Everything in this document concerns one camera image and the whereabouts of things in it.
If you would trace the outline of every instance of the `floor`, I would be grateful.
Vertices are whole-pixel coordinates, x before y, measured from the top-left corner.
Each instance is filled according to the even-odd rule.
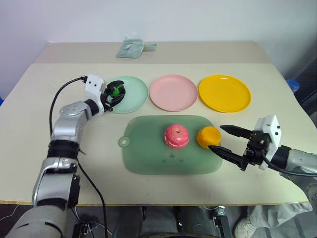
[[[10,215],[15,207],[16,205],[0,205],[0,219]],[[0,238],[5,237],[18,218],[28,209],[30,209],[30,206],[20,205],[13,216],[0,221]],[[107,208],[107,225],[110,231],[114,230],[116,221],[124,209],[125,207]],[[98,220],[103,223],[101,207],[78,207],[77,211],[82,220]],[[243,214],[246,214],[246,207],[226,207],[226,214],[228,216],[229,226],[232,229],[236,221],[238,221]],[[75,216],[69,211],[66,238],[72,237],[73,227],[77,223],[78,221]],[[211,226],[213,226],[212,230],[215,231],[214,235],[218,236],[219,233],[212,221]],[[177,232],[176,220],[172,207],[148,207],[147,218],[143,222],[142,234],[145,235],[159,232]],[[94,235],[95,238],[102,238],[104,235],[103,228],[98,226],[94,230]],[[278,228],[259,228],[252,238],[317,238],[317,215],[313,212],[300,214]]]

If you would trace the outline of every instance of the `red apple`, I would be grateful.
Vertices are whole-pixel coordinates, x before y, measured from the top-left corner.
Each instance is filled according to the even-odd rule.
[[[174,149],[184,148],[189,142],[189,132],[181,124],[169,126],[164,134],[165,143]]]

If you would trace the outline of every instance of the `black cable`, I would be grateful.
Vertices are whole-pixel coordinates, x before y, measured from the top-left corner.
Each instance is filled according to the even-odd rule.
[[[56,99],[58,97],[58,95],[60,94],[60,92],[69,84],[73,83],[73,82],[76,82],[76,81],[79,81],[79,80],[83,80],[84,82],[86,82],[87,80],[87,76],[82,76],[80,78],[75,78],[73,80],[70,80],[69,82],[65,83],[58,91],[57,93],[55,94],[55,97],[52,101],[52,104],[51,104],[51,109],[50,109],[50,135],[52,135],[53,133],[53,125],[52,125],[52,114],[53,114],[53,108],[54,108],[54,105],[55,105],[55,102],[56,102]]]
[[[276,166],[274,164],[272,164],[271,161],[269,161],[266,156],[265,156],[265,151],[262,150],[261,151],[261,154],[262,154],[262,157],[263,157],[263,160],[269,165],[269,167],[273,170],[276,170],[278,172],[281,172],[281,173],[284,173],[284,174],[287,174],[287,175],[295,175],[295,176],[304,176],[304,177],[317,177],[317,174],[309,174],[309,173],[297,173],[297,172],[292,172],[292,171],[289,171],[289,170],[285,170],[285,169],[282,169],[280,168],[279,166]]]
[[[104,201],[104,197],[101,194],[101,192],[99,191],[99,189],[96,187],[96,185],[94,184],[94,182],[90,179],[90,177],[88,176],[88,174],[85,172],[85,170],[83,169],[83,167],[81,166],[79,160],[78,160],[78,166],[81,169],[81,171],[83,172],[83,174],[86,176],[86,178],[88,179],[88,181],[90,182],[90,184],[94,187],[94,189],[96,190],[96,192],[98,193],[100,200],[103,204],[103,213],[104,213],[104,225],[105,225],[105,238],[108,238],[108,233],[107,233],[107,217],[106,217],[106,205],[105,205],[105,201]]]

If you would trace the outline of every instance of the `white table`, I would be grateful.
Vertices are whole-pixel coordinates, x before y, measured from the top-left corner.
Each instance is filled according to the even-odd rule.
[[[104,79],[132,75],[148,86],[165,74],[186,76],[196,85],[208,75],[227,74],[243,81],[252,93],[251,104],[239,113],[218,113],[206,107],[201,100],[185,111],[168,113],[148,99],[136,112],[126,115],[106,113],[93,118],[84,128],[81,144],[87,156],[80,154],[79,160],[108,205],[307,202],[304,193],[292,182],[273,170],[262,171],[258,166],[248,166],[243,172],[236,165],[223,161],[215,173],[190,176],[145,176],[126,170],[118,139],[124,134],[127,124],[137,116],[200,115],[218,128],[222,124],[235,124],[253,129],[258,118],[277,115],[282,129],[281,145],[314,153],[317,153],[317,130],[284,78],[254,43],[159,43],[156,52],[146,53],[137,60],[115,58],[119,45],[53,44],[30,65],[0,107],[0,203],[30,204],[32,189],[50,141],[49,109],[52,99],[63,83],[89,73]],[[183,47],[195,52],[193,58],[182,55]],[[93,49],[93,54],[87,50],[89,48]],[[105,57],[104,50],[111,54]],[[84,62],[81,62],[82,54],[85,54]],[[60,107],[83,99],[83,83],[68,86],[57,100],[53,121],[58,118]],[[222,146],[241,155],[247,140],[224,131],[221,133]],[[93,188],[80,172],[79,175],[79,203],[100,204]]]

